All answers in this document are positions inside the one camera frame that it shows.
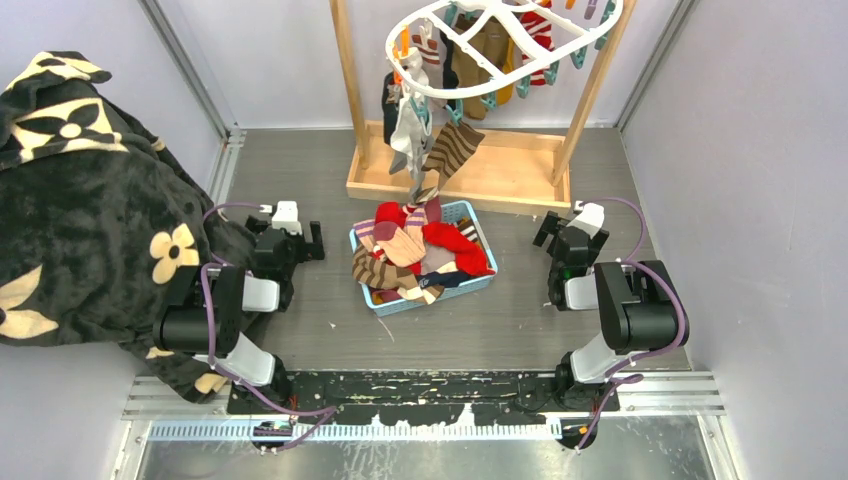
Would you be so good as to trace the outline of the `beige maroon-toe sock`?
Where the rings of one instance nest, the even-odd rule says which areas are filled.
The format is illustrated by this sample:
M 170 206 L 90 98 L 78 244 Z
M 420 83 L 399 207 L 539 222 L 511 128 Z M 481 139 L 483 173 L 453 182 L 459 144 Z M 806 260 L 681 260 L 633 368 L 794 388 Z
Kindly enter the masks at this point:
M 426 209 L 401 207 L 396 202 L 378 206 L 373 237 L 379 251 L 394 265 L 408 267 L 418 263 L 426 254 L 423 227 L 427 224 Z

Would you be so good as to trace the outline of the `white oval clip hanger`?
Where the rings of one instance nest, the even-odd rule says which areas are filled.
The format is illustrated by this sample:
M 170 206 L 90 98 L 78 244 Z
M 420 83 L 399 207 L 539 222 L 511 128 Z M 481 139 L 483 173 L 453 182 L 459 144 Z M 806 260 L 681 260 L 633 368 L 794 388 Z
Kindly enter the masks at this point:
M 584 23 L 551 1 L 435 1 L 407 15 L 388 34 L 385 57 L 397 81 L 430 99 L 496 101 L 516 87 L 552 84 L 562 60 L 580 67 L 627 13 L 610 1 L 601 13 L 586 4 Z

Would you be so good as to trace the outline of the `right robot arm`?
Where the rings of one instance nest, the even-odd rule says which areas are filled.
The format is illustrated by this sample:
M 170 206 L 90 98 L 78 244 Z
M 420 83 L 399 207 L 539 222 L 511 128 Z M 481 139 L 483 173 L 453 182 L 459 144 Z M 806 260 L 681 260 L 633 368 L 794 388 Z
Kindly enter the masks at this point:
M 603 386 L 636 361 L 682 347 L 689 320 L 665 264 L 630 258 L 601 262 L 609 239 L 604 209 L 580 204 L 574 215 L 546 214 L 533 243 L 551 258 L 548 299 L 559 311 L 595 311 L 600 330 L 557 365 L 554 390 L 567 410 L 582 409 Z

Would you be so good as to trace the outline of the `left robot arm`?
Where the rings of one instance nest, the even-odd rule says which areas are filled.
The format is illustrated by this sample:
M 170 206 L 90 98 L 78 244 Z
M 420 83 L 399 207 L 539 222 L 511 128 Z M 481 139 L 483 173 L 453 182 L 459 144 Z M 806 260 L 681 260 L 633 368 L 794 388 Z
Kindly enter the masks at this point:
M 278 356 L 243 332 L 242 317 L 288 310 L 296 267 L 325 258 L 323 235 L 318 221 L 309 223 L 310 239 L 292 227 L 254 217 L 247 225 L 258 234 L 254 267 L 178 268 L 153 323 L 152 338 L 160 350 L 187 354 L 243 388 L 252 387 L 255 403 L 277 413 L 292 397 L 287 371 Z

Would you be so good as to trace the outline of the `wooden hanger stand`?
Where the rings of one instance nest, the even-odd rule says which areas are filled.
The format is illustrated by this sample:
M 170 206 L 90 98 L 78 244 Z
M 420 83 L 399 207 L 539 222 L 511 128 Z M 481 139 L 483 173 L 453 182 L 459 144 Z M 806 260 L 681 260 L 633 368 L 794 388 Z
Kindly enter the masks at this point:
M 587 51 L 594 51 L 596 58 L 563 136 L 482 129 L 479 121 L 498 107 L 496 101 L 428 98 L 432 109 L 432 145 L 428 146 L 429 151 L 448 122 L 458 124 L 464 121 L 485 134 L 477 152 L 440 191 L 443 197 L 466 199 L 483 210 L 503 213 L 562 212 L 570 208 L 570 161 L 633 13 L 634 3 L 624 2 L 627 13 L 612 32 L 608 43 L 600 49 L 590 48 Z M 396 173 L 390 172 L 393 164 L 402 161 L 403 157 L 384 142 L 383 120 L 372 122 L 364 117 L 345 3 L 332 2 L 330 11 L 355 134 L 347 193 L 357 199 L 398 200 L 410 193 L 416 179 L 411 178 L 404 167 Z M 581 67 L 576 67 L 572 59 L 566 58 L 560 63 L 557 79 L 567 64 Z M 520 96 L 514 87 L 513 96 L 523 99 L 542 87 L 531 87 L 526 96 Z

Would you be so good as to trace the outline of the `purple striped beige sock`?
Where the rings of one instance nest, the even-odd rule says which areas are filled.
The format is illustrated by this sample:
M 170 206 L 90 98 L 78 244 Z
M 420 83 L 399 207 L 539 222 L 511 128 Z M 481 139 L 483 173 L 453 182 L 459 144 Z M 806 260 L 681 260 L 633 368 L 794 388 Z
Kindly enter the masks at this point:
M 369 253 L 373 253 L 376 246 L 376 242 L 374 240 L 374 226 L 374 219 L 359 221 L 353 225 L 353 231 L 356 239 Z

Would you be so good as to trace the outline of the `brown beige striped sock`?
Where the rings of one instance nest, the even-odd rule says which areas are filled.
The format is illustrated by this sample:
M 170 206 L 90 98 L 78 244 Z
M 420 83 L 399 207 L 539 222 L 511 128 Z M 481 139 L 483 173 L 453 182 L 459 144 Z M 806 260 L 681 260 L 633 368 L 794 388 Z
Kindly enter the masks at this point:
M 411 270 L 378 260 L 363 246 L 354 250 L 352 275 L 359 283 L 377 290 L 395 290 L 401 298 L 419 303 L 432 304 L 445 291 L 441 285 L 421 287 Z

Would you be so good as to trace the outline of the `red sock in basket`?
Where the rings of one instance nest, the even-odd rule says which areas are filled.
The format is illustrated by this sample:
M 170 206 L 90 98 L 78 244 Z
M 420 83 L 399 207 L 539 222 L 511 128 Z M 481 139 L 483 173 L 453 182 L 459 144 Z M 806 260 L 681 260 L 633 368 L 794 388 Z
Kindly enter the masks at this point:
M 440 246 L 453 252 L 456 256 L 458 271 L 467 272 L 473 277 L 492 275 L 494 273 L 494 270 L 489 266 L 484 249 L 477 242 L 469 239 L 458 226 L 442 220 L 442 207 L 437 198 L 416 206 L 400 206 L 407 206 L 411 209 L 418 207 L 426 209 L 427 224 L 423 227 L 425 246 Z M 377 246 L 375 246 L 372 255 L 393 264 L 379 251 Z M 422 275 L 420 261 L 405 268 L 417 275 Z

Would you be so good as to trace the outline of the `grey sock in basket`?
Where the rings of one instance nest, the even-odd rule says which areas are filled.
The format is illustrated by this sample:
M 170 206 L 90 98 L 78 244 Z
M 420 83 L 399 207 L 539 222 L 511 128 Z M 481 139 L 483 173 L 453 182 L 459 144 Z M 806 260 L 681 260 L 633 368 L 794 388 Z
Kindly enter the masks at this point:
M 429 245 L 426 247 L 425 256 L 420 261 L 421 274 L 431 273 L 453 273 L 459 270 L 456 264 L 456 256 L 446 248 Z

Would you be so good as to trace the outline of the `brown striped hanging sock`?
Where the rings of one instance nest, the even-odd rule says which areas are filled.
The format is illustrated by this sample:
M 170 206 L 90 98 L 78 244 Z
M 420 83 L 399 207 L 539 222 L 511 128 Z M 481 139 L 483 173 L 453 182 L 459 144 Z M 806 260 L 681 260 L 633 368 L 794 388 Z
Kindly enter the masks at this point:
M 464 121 L 458 124 L 448 122 L 426 155 L 416 184 L 410 191 L 411 202 L 421 204 L 435 197 L 477 152 L 484 139 L 484 133 Z

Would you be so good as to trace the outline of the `mustard yellow hanging sock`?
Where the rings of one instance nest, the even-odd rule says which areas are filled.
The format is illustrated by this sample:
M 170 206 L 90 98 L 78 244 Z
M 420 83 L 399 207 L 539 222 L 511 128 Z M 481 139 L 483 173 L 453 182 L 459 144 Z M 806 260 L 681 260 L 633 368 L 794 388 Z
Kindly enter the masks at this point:
M 514 70 L 514 42 L 511 38 L 507 38 L 502 47 L 498 50 L 498 57 L 495 64 L 499 67 L 503 74 L 509 74 Z M 502 106 L 509 102 L 513 96 L 514 87 L 508 84 L 500 88 L 496 92 L 496 105 Z

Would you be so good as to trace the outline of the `grey white hanging sock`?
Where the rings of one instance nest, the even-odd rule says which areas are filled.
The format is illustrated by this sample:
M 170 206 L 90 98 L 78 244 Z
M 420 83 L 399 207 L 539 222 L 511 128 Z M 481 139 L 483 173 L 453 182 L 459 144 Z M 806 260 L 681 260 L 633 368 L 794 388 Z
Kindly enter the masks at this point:
M 423 171 L 428 146 L 432 145 L 432 109 L 429 99 L 411 87 L 411 82 L 401 80 L 397 101 L 398 112 L 389 145 L 403 157 L 390 169 L 396 173 L 404 167 L 413 179 Z

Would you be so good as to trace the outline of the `black floral blanket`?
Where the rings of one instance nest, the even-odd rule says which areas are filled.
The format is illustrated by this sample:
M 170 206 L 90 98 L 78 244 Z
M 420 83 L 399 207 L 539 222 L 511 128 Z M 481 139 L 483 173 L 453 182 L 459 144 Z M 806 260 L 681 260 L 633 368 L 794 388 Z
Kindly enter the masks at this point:
M 1 341 L 113 343 L 184 400 L 225 378 L 154 344 L 182 267 L 252 267 L 257 238 L 227 219 L 164 142 L 99 93 L 108 71 L 44 51 L 1 94 Z

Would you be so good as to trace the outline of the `black hanging sock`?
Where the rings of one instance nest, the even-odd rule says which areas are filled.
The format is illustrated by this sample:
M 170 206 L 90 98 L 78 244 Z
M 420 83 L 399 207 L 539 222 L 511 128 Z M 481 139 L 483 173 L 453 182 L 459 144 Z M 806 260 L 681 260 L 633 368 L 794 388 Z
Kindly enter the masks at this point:
M 384 78 L 381 94 L 383 139 L 387 145 L 391 143 L 391 137 L 396 129 L 401 97 L 401 85 L 395 82 L 395 75 L 393 73 L 387 74 Z

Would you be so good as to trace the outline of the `red white striped sock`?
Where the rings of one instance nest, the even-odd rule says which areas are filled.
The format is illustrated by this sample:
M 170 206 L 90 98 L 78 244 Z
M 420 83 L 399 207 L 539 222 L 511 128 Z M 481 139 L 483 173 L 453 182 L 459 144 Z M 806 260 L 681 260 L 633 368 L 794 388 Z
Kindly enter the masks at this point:
M 552 23 L 535 11 L 525 12 L 518 17 L 522 27 L 541 47 L 552 51 L 555 45 L 552 38 Z M 546 86 L 547 81 L 544 73 L 548 68 L 537 70 L 531 75 L 530 84 L 533 86 Z

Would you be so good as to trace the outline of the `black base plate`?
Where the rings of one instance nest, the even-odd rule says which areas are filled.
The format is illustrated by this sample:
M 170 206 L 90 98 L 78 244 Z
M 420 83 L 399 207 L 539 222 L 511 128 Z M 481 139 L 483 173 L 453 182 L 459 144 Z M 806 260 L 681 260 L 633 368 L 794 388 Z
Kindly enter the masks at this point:
M 570 385 L 560 371 L 291 371 L 287 408 L 334 406 L 337 425 L 536 425 L 548 414 L 620 408 L 606 388 Z

